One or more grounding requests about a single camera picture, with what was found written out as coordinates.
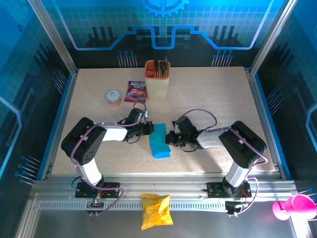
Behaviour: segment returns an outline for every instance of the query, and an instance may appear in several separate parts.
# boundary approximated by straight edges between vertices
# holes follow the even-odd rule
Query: wooden table surface
[[[147,100],[153,123],[165,123],[167,132],[172,121],[194,108],[212,112],[218,120],[215,128],[232,125],[241,120],[264,141],[264,132],[243,67],[172,67],[169,81],[169,97],[166,102]],[[127,117],[133,103],[123,102],[115,108],[106,100],[109,90],[118,90],[122,100],[128,81],[144,81],[142,68],[81,69],[74,88],[61,141],[82,117],[94,122],[116,122]],[[196,128],[203,129],[214,123],[203,112],[187,115]],[[269,150],[265,152],[269,163],[254,171],[274,171]],[[103,142],[96,154],[101,173],[162,173],[162,172],[228,172],[232,158],[224,147],[197,150],[194,153],[171,147],[171,157],[154,159],[149,137],[141,136],[135,144]],[[58,148],[53,175],[74,175],[74,165]]]

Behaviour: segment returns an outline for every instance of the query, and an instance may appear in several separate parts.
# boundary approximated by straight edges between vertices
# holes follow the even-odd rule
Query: glass wall
[[[77,67],[249,67],[284,0],[43,0]]]
[[[317,192],[316,12],[316,1],[298,0],[259,70],[291,176],[299,191],[311,187],[313,192]],[[317,226],[312,229],[317,236]]]
[[[27,1],[0,1],[0,22],[0,237],[11,238],[69,72]]]

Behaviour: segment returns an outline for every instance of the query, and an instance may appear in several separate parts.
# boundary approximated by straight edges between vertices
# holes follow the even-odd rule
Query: yellow chip bag
[[[142,230],[153,226],[173,225],[169,213],[170,195],[158,196],[155,194],[142,194],[143,223]]]

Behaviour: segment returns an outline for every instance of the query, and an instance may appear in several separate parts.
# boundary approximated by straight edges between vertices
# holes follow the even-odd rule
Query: black cable
[[[188,114],[188,113],[190,113],[190,112],[192,112],[192,111],[203,111],[203,112],[208,113],[209,115],[211,115],[211,116],[213,117],[213,119],[214,119],[214,124],[211,125],[211,126],[206,127],[204,130],[207,131],[207,129],[210,129],[210,128],[212,128],[212,127],[214,127],[214,126],[217,125],[217,118],[214,116],[214,114],[212,114],[211,112],[209,112],[209,111],[207,111],[207,110],[205,110],[205,109],[199,109],[199,108],[192,109],[192,110],[189,110],[189,111],[185,112],[185,113],[184,113],[182,116],[180,116],[178,119],[180,119],[181,117],[185,116],[186,114]]]
[[[212,193],[215,193],[215,194],[224,194],[226,193],[226,191],[223,191],[223,192],[213,192],[213,190],[211,188],[208,188],[208,189],[203,189],[204,192],[212,192]]]
[[[127,142],[128,142],[128,144],[134,144],[134,143],[136,143],[136,142],[138,142],[138,140],[140,139],[140,135],[139,135],[139,137],[138,137],[138,139],[136,140],[136,141],[133,141],[133,142],[129,142],[129,140],[127,140]]]
[[[191,152],[194,152],[194,151],[197,150],[197,148],[196,148],[195,150],[184,150],[183,147],[184,147],[184,146],[180,146],[180,148],[182,149],[182,151],[188,152],[188,153],[191,153]]]
[[[119,122],[117,122],[117,124],[121,124],[121,123],[123,123],[125,120],[127,120],[127,118],[124,118],[124,119],[120,120]]]
[[[75,179],[73,180],[73,182],[71,182],[71,187],[72,187],[72,188],[76,188],[76,187],[74,187],[73,185],[74,185],[75,181],[78,180],[79,178],[80,178],[80,176],[78,176],[77,178],[75,178]]]

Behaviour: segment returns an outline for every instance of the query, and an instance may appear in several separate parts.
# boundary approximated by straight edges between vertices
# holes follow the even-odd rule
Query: pink cup
[[[285,210],[291,216],[297,216],[303,219],[313,219],[317,214],[314,201],[304,194],[297,194],[287,199],[285,202]]]
[[[272,211],[277,219],[286,221],[291,215],[285,209],[285,203],[276,201],[273,203]]]

